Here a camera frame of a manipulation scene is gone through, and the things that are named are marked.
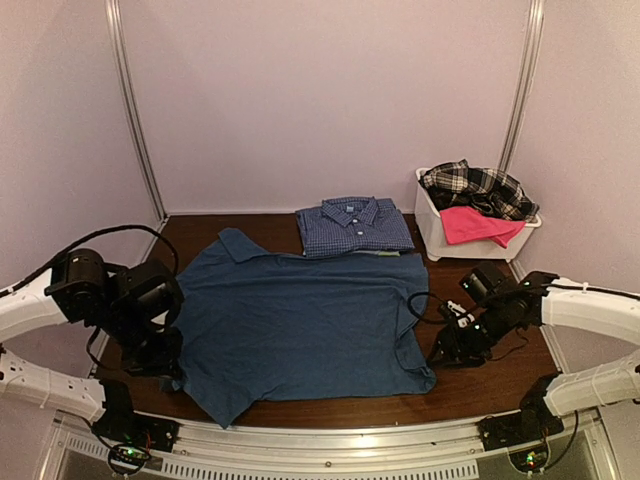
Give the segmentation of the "dark blue polo shirt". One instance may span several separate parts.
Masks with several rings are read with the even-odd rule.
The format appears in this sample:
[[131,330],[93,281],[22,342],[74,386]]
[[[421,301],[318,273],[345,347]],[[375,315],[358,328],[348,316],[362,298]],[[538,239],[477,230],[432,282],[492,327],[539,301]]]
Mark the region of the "dark blue polo shirt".
[[178,277],[186,393],[222,427],[258,401],[425,394],[415,335],[427,285],[417,254],[272,253],[226,229]]

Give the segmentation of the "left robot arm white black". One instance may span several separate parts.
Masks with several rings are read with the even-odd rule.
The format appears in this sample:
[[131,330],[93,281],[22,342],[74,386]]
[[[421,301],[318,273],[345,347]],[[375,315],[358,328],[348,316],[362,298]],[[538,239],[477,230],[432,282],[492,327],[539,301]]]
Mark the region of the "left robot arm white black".
[[[151,234],[172,257],[171,242],[150,227],[124,224],[91,232],[56,253],[44,265],[1,291],[1,339],[8,341],[49,326],[82,324],[115,341],[130,376],[177,379],[182,335],[173,323],[184,301],[179,266],[157,259],[134,267],[106,262],[85,248],[98,237],[125,231]],[[40,408],[74,414],[123,444],[144,433],[128,387],[119,381],[82,379],[35,365],[1,351],[1,394]]]

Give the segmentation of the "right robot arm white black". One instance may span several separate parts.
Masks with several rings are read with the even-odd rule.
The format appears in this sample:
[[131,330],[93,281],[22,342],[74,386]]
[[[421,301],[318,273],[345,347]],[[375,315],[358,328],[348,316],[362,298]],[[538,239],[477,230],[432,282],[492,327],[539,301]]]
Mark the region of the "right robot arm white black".
[[[460,282],[473,300],[465,309],[448,301],[439,307],[444,324],[429,354],[448,367],[479,367],[510,332],[529,327],[562,326],[632,344],[639,342],[639,297],[634,293],[573,282],[534,271],[521,281],[482,262]],[[541,378],[521,403],[512,430],[519,440],[535,440],[551,424],[585,409],[639,399],[639,354],[632,352],[576,373]]]

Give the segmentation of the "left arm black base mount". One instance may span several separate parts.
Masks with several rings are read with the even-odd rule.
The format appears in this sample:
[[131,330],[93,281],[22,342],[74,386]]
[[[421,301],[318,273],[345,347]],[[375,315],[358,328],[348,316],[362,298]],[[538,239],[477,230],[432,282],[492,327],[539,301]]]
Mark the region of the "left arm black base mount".
[[154,452],[171,453],[180,428],[174,420],[139,413],[129,416],[105,413],[96,422],[86,424],[106,447],[109,468],[122,477],[143,470]]

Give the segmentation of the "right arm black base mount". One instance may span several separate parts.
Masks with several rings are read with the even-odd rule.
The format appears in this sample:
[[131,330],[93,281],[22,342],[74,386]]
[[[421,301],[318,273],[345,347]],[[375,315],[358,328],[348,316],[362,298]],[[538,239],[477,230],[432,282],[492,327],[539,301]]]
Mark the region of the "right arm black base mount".
[[550,464],[552,435],[564,431],[560,418],[535,410],[487,416],[476,423],[485,452],[505,449],[511,466],[532,476]]

